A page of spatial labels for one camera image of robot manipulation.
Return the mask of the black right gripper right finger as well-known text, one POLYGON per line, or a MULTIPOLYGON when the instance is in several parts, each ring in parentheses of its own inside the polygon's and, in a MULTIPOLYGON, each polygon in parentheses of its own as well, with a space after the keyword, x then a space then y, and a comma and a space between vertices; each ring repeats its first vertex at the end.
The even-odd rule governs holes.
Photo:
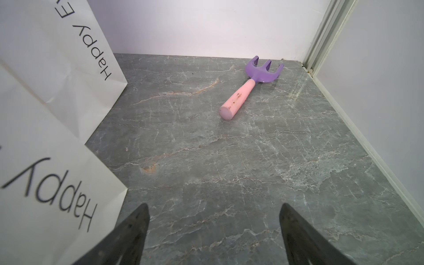
POLYGON ((353 265, 292 206, 284 203, 279 222, 290 265, 353 265))

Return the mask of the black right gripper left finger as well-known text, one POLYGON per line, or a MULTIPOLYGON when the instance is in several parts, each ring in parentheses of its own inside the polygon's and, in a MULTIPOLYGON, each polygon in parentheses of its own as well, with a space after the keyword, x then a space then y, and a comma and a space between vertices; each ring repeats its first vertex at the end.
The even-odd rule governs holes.
POLYGON ((139 265, 149 228, 149 207, 142 203, 75 265, 139 265))

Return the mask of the large white party paper bag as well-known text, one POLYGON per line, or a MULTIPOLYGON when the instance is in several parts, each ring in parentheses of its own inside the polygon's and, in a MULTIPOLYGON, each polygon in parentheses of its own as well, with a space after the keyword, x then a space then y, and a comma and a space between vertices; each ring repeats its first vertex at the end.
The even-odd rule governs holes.
POLYGON ((70 265, 115 227, 127 188, 1 68, 1 264, 70 265))

